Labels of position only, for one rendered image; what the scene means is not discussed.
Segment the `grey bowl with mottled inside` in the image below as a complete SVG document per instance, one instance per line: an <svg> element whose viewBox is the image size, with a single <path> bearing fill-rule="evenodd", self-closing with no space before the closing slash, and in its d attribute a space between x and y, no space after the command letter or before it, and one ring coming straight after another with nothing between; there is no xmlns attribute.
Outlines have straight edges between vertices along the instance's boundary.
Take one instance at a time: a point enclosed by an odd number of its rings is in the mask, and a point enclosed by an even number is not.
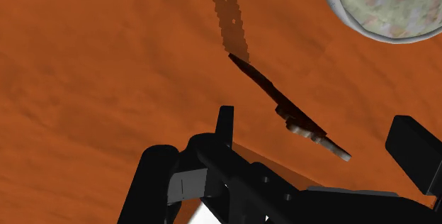
<svg viewBox="0 0 442 224"><path fill-rule="evenodd" d="M367 38L409 44L442 33L442 0L326 0L348 27Z"/></svg>

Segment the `dark brown slim kitchen tool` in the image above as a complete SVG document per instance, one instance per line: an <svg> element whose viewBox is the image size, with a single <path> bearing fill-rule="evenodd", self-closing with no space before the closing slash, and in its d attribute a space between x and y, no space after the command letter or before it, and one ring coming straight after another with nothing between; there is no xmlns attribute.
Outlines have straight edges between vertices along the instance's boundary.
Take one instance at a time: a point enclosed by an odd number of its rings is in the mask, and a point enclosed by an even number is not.
<svg viewBox="0 0 442 224"><path fill-rule="evenodd" d="M346 162L351 159L347 151L328 138L325 130L281 93L260 71L232 53L228 54L228 57L273 99L276 103L275 112L285 121L285 126L290 132L311 139L312 142L321 145Z"/></svg>

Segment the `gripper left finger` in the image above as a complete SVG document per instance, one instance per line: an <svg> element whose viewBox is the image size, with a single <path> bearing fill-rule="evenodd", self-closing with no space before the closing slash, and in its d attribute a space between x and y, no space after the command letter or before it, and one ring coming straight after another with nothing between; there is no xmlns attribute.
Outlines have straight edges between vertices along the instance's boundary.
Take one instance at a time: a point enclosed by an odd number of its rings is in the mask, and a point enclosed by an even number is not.
<svg viewBox="0 0 442 224"><path fill-rule="evenodd" d="M221 106L214 133L186 149L154 145L140 158L117 224L173 224L182 201L199 198L221 224L297 224L298 190L232 150L234 109Z"/></svg>

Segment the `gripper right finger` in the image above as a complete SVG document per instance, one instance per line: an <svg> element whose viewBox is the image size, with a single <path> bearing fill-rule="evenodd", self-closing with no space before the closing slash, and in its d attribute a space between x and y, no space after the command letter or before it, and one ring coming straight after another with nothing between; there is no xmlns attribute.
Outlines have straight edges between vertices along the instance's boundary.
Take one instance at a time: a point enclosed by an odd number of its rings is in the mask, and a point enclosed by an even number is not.
<svg viewBox="0 0 442 224"><path fill-rule="evenodd" d="M411 116L396 115L385 149L420 192L436 197L433 210L442 214L442 141Z"/></svg>

